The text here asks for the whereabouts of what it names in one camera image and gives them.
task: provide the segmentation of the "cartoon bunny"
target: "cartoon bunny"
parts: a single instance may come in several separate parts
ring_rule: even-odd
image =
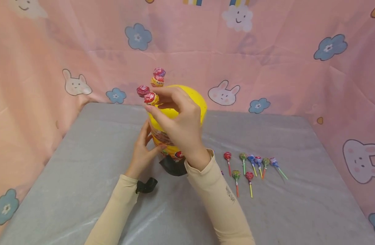
[[[213,102],[219,105],[232,105],[236,102],[236,94],[240,90],[240,86],[236,85],[231,90],[227,90],[228,81],[224,80],[218,87],[213,87],[208,91],[208,96]]]
[[[92,89],[87,85],[84,75],[79,75],[78,78],[72,78],[72,75],[68,69],[62,71],[65,78],[65,90],[69,95],[89,95],[92,93]]]
[[[343,145],[343,154],[348,171],[358,183],[366,184],[375,177],[375,165],[370,158],[375,156],[375,144],[347,140]]]

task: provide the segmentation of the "finger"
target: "finger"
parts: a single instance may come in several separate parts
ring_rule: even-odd
[[[162,150],[166,149],[167,146],[166,145],[158,145],[156,146],[154,149],[150,150],[148,152],[148,156],[150,157],[150,159],[153,159],[154,157],[156,157],[159,153],[161,153]]]
[[[153,138],[152,135],[149,135],[149,136],[146,138],[145,146],[148,145],[149,141],[151,141],[152,138]]]
[[[175,111],[179,112],[178,106],[174,102],[167,102],[157,106],[159,109],[174,109]]]
[[[139,132],[136,143],[138,143],[138,144],[144,144],[145,143],[146,138],[149,135],[148,129],[149,129],[149,132],[150,132],[151,127],[149,127],[149,121],[146,120],[144,125],[141,128],[141,131]]]
[[[152,91],[159,95],[162,103],[173,101],[181,111],[192,101],[189,100],[190,96],[179,87],[153,88]]]
[[[169,129],[174,123],[172,119],[164,115],[156,106],[145,105],[144,108],[165,130]]]

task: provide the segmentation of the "green lollipop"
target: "green lollipop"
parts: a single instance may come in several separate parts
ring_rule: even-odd
[[[265,178],[265,173],[266,173],[266,170],[267,170],[267,166],[270,164],[269,158],[262,159],[262,163],[263,163],[263,175],[262,175],[262,179],[263,179],[263,178]]]
[[[242,160],[243,164],[243,175],[246,175],[246,167],[245,167],[245,161],[247,159],[247,154],[246,153],[241,153],[239,154],[239,158]]]
[[[236,196],[239,197],[239,187],[237,186],[237,180],[239,180],[239,178],[240,178],[239,170],[233,170],[232,171],[232,177],[235,179],[235,183],[236,183]]]

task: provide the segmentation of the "pink fabric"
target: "pink fabric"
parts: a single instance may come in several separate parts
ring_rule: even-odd
[[[162,67],[210,110],[306,117],[375,213],[375,0],[190,2],[0,1],[0,197],[23,200],[85,103],[140,104]]]

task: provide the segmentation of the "sleeve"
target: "sleeve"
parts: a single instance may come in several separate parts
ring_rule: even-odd
[[[208,152],[211,160],[201,172],[185,161],[190,184],[203,200],[221,245],[255,245],[245,214],[221,174],[213,150]]]
[[[138,180],[121,175],[85,245],[117,245],[127,217],[137,202]]]

